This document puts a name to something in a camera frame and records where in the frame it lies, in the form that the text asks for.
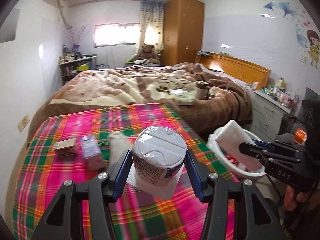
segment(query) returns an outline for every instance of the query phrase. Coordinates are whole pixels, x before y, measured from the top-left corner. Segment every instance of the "white jar lid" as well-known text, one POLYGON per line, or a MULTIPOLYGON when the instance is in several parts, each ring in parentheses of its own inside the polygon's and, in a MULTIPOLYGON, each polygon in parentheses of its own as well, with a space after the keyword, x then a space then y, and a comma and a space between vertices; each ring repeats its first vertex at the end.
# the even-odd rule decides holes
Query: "white jar lid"
POLYGON ((154 166, 172 168, 183 162, 187 144, 179 133, 170 128, 150 126, 137 137, 133 151, 154 166))

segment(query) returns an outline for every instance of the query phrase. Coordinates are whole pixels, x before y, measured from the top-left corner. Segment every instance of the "drawer handle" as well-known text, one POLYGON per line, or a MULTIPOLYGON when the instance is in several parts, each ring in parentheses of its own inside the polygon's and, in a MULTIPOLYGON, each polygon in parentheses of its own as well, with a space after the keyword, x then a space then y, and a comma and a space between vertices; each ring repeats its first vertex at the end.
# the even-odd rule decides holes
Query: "drawer handle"
POLYGON ((271 113, 275 113, 275 111, 270 110, 269 108, 267 108, 266 106, 264 107, 265 109, 268 109, 271 113))
POLYGON ((269 125, 267 125, 267 124, 265 124, 265 123, 263 123, 263 122, 261 122, 261 121, 259 121, 259 123, 260 123, 260 124, 263 124, 263 125, 268 129, 269 125))

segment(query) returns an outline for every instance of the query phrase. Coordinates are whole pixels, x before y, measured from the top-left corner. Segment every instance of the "teddy bear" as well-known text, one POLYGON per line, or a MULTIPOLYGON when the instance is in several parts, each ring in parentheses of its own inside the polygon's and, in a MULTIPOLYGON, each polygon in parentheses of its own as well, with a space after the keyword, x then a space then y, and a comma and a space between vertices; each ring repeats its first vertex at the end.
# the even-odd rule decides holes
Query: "teddy bear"
POLYGON ((154 45, 144 44, 139 54, 136 56, 135 60, 139 59, 157 59, 156 55, 153 53, 154 45))

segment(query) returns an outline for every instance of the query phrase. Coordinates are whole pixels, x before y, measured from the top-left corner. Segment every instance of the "curtain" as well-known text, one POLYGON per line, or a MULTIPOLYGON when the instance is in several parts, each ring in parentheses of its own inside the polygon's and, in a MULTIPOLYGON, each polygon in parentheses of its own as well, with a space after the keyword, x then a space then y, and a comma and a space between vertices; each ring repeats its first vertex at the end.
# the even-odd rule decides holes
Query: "curtain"
POLYGON ((157 1, 141 1, 140 10, 140 38, 137 42, 137 53, 144 44, 155 46, 155 53, 159 54, 163 49, 163 21, 164 3, 157 1))

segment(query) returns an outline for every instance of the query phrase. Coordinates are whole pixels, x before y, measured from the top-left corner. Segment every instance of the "white foam sheet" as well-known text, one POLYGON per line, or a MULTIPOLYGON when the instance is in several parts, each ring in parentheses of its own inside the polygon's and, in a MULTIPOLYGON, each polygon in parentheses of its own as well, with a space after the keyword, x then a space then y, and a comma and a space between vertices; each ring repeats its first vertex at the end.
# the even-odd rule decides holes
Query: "white foam sheet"
POLYGON ((171 199, 173 196, 173 193, 177 187, 178 181, 180 179, 182 170, 183 170, 184 164, 181 166, 180 170, 176 174, 176 176, 173 177, 173 179, 164 187, 158 187, 154 186, 150 183, 145 182, 141 178, 139 178, 137 175, 135 176, 135 169, 134 165, 132 164, 129 176, 127 178, 127 183, 135 186, 138 189, 141 189, 144 192, 147 192, 153 196, 156 196, 158 198, 161 198, 163 200, 171 199))

